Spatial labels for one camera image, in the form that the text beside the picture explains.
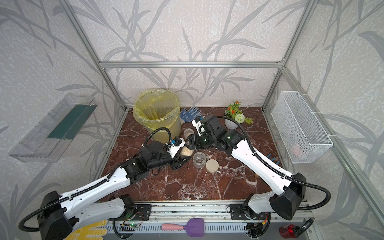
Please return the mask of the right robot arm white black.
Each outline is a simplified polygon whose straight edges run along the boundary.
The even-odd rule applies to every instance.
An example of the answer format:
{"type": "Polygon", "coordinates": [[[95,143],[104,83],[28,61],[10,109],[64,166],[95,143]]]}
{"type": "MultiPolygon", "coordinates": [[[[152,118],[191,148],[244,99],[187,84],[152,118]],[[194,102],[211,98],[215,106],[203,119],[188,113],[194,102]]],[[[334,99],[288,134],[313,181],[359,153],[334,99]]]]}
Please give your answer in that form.
{"type": "Polygon", "coordinates": [[[290,221],[297,211],[319,209],[330,201],[331,193],[328,189],[308,183],[300,173],[292,174],[279,167],[253,147],[241,125],[238,125],[238,131],[227,130],[220,119],[220,116],[214,115],[196,117],[192,124],[198,133],[188,137],[188,148],[215,148],[223,151],[246,165],[268,184],[270,192],[250,195],[243,203],[248,218],[253,218],[254,214],[273,212],[290,221]],[[325,198],[315,205],[302,207],[307,188],[325,193],[325,198]]]}

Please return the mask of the clear oatmeal jar small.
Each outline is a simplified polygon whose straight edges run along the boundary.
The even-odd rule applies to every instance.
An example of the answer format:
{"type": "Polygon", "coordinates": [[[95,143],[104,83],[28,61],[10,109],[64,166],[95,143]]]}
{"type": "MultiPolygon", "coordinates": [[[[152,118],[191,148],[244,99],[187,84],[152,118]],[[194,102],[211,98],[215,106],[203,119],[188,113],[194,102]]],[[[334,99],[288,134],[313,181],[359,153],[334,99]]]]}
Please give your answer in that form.
{"type": "Polygon", "coordinates": [[[194,153],[194,150],[190,150],[188,147],[183,147],[180,155],[185,157],[191,157],[194,153]]]}

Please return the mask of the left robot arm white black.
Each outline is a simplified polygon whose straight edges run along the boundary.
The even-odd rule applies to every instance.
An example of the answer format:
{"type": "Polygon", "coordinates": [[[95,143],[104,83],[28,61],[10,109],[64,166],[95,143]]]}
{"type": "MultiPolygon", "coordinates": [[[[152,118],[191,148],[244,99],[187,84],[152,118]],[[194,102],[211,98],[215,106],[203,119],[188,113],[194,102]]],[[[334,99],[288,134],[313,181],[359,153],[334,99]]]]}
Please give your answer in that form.
{"type": "Polygon", "coordinates": [[[47,194],[38,210],[24,217],[23,232],[39,232],[43,240],[63,240],[74,231],[105,219],[135,215],[136,206],[128,195],[100,203],[103,197],[145,178],[150,170],[171,166],[176,170],[191,159],[188,150],[195,146],[195,135],[186,140],[175,137],[163,144],[146,140],[131,159],[117,165],[109,174],[75,190],[47,194]]]}

